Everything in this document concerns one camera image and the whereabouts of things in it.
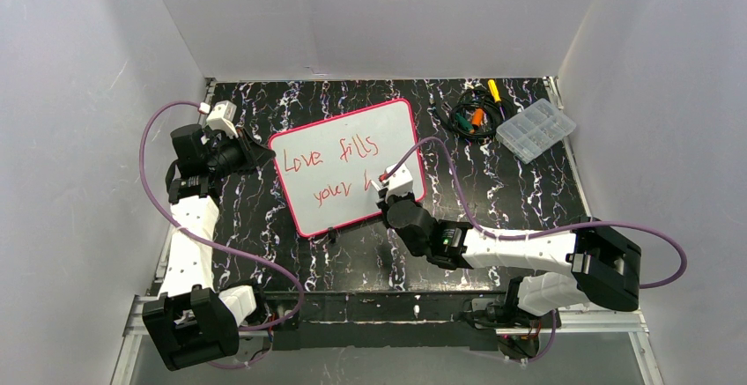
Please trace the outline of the pink framed whiteboard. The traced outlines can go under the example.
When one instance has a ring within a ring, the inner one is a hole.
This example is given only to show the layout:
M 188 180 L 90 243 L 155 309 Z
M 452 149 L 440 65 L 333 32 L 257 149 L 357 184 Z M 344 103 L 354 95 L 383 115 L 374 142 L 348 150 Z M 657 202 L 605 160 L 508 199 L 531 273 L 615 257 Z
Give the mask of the pink framed whiteboard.
M 329 227 L 352 225 L 380 214 L 378 181 L 403 155 L 413 193 L 426 195 L 415 117 L 409 101 L 397 99 L 279 132 L 269 148 L 296 230 L 304 238 Z

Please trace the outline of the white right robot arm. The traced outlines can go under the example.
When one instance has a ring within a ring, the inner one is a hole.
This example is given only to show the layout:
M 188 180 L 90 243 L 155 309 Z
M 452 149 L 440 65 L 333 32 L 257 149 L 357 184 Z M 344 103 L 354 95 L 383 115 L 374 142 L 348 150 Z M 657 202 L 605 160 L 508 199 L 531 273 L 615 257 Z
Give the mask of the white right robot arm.
M 558 307 L 593 303 L 632 312 L 639 307 L 640 247 L 609 226 L 575 227 L 541 235 L 528 231 L 510 239 L 506 230 L 483 232 L 468 222 L 438 220 L 414 196 L 382 189 L 377 203 L 384 224 L 415 257 L 444 270 L 494 266 L 538 270 L 515 278 L 493 316 L 541 317 Z

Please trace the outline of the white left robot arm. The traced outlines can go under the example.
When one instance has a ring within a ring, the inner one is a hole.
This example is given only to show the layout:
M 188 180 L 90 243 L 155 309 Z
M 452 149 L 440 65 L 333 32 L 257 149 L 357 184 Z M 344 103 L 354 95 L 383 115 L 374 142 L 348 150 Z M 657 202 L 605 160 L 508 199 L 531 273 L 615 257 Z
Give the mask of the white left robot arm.
M 232 356 L 239 328 L 266 319 L 264 295 L 253 279 L 216 290 L 212 239 L 218 220 L 219 188 L 230 174 L 253 174 L 275 153 L 241 127 L 190 124 L 171 134 L 176 159 L 165 184 L 173 232 L 166 273 L 156 300 L 144 304 L 143 321 L 171 371 Z

